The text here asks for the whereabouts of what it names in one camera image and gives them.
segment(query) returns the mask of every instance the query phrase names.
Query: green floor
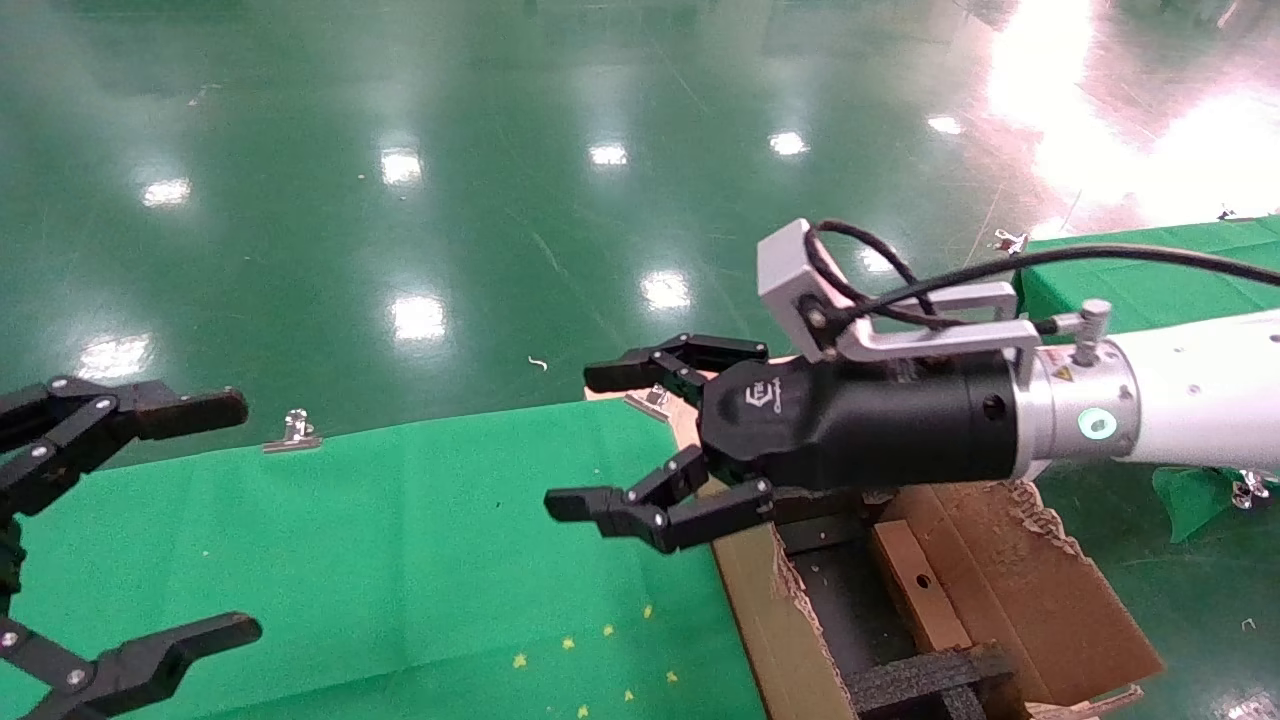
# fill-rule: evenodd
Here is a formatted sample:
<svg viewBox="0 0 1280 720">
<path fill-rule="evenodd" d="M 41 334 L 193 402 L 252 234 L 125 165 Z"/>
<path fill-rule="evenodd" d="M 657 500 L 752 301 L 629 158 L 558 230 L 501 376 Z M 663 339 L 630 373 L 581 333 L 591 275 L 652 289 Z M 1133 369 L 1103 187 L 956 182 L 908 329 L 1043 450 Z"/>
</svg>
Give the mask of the green floor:
<svg viewBox="0 0 1280 720">
<path fill-rule="evenodd" d="M 799 215 L 923 274 L 996 228 L 1276 208 L 1277 56 L 1263 0 L 0 0 L 0 388 L 250 396 L 140 461 L 294 406 L 337 434 L 570 401 L 684 329 L 785 350 L 754 243 Z M 1059 489 L 1171 665 L 1124 715 L 1270 703 L 1277 523 L 1170 550 L 1142 478 Z"/>
</svg>

